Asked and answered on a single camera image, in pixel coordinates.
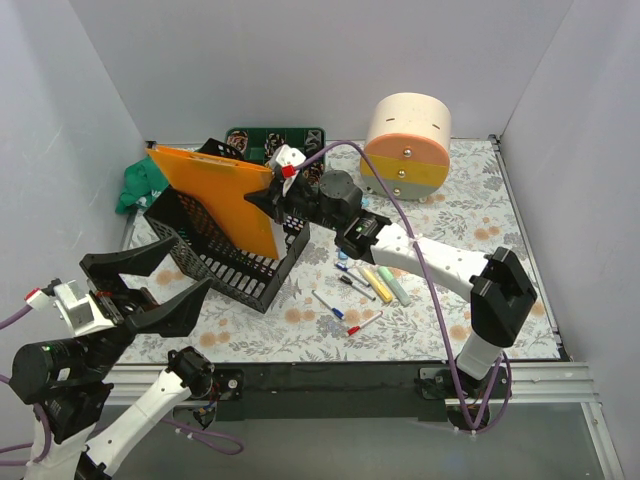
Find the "yellow highlighter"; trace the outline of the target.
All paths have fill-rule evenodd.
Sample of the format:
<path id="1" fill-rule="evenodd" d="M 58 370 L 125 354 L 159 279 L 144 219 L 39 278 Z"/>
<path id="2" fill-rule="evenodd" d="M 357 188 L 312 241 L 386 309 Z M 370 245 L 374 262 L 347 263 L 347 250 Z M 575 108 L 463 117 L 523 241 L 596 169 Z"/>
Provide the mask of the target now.
<path id="1" fill-rule="evenodd" d="M 381 282 L 371 269 L 359 266 L 358 270 L 384 304 L 389 304 L 393 301 L 393 294 L 391 291 Z"/>

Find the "black mesh file organizer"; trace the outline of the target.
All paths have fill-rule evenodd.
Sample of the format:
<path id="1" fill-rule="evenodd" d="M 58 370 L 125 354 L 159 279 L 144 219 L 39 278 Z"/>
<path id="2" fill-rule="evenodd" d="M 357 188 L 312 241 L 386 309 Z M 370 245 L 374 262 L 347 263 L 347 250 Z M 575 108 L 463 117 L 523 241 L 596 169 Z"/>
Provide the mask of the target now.
<path id="1" fill-rule="evenodd" d="M 230 146 L 213 139 L 202 151 L 191 152 L 247 162 Z M 288 216 L 279 224 L 286 240 L 284 258 L 276 260 L 239 249 L 197 199 L 170 184 L 144 217 L 159 238 L 178 238 L 171 256 L 186 276 L 211 278 L 212 289 L 260 313 L 269 309 L 310 239 L 309 226 Z"/>

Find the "orange file folder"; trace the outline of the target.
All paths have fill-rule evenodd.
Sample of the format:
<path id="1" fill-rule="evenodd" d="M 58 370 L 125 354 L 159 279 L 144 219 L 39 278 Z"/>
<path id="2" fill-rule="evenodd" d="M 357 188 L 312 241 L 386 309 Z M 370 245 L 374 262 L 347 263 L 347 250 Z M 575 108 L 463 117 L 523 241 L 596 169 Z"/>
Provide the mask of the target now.
<path id="1" fill-rule="evenodd" d="M 245 200 L 269 187 L 269 168 L 161 145 L 147 153 L 174 189 L 205 207 L 235 247 L 276 260 L 286 256 L 283 227 Z"/>

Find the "round cream drawer cabinet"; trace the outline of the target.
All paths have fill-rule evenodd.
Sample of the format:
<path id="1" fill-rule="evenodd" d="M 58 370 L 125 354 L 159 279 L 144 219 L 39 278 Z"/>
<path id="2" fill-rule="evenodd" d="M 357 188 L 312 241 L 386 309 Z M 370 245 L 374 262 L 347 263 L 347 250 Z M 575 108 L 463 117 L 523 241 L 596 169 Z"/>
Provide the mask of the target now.
<path id="1" fill-rule="evenodd" d="M 450 170 L 452 118 L 440 100 L 420 93 L 395 93 L 374 110 L 360 161 L 366 189 L 384 193 L 375 175 L 399 199 L 419 200 L 436 192 Z"/>

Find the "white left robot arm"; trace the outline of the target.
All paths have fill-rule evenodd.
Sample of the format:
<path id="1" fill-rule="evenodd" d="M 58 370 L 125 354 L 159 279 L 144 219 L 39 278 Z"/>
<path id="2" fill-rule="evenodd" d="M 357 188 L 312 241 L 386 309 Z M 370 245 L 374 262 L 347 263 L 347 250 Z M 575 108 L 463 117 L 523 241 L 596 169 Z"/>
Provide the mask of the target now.
<path id="1" fill-rule="evenodd" d="M 106 377 L 140 334 L 188 336 L 211 279 L 165 303 L 124 275 L 150 276 L 179 243 L 170 236 L 114 253 L 87 254 L 86 288 L 53 279 L 30 292 L 30 308 L 53 305 L 67 325 L 65 339 L 26 344 L 14 356 L 8 385 L 35 416 L 27 479 L 110 479 L 133 448 L 179 403 L 213 387 L 213 364 L 192 347 L 172 350 L 151 386 L 110 426 L 95 431 L 114 386 Z"/>

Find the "green highlighter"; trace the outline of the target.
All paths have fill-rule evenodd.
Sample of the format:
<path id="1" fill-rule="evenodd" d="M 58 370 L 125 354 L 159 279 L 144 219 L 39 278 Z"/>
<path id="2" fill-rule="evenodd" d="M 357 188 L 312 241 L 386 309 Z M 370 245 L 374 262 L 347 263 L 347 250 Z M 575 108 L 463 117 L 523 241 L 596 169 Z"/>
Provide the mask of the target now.
<path id="1" fill-rule="evenodd" d="M 404 290 L 404 288 L 400 285 L 400 283 L 397 281 L 392 271 L 388 267 L 379 266 L 377 268 L 377 272 L 379 276 L 382 278 L 382 280 L 389 287 L 389 289 L 392 291 L 392 293 L 396 296 L 399 303 L 403 307 L 409 306 L 411 304 L 411 298 L 409 297 L 407 292 Z"/>

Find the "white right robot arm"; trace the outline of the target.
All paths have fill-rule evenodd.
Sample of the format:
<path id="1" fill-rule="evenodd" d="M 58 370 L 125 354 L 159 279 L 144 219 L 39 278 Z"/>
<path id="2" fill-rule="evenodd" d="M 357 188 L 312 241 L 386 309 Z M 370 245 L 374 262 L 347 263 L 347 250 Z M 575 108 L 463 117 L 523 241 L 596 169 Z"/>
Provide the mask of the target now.
<path id="1" fill-rule="evenodd" d="M 504 247 L 484 254 L 420 238 L 364 209 L 362 197 L 347 172 L 333 170 L 316 186 L 277 174 L 268 188 L 244 198 L 273 220 L 290 215 L 334 231 L 336 245 L 352 259 L 429 277 L 467 301 L 472 332 L 455 358 L 452 383 L 464 397 L 479 395 L 538 298 L 519 258 Z"/>

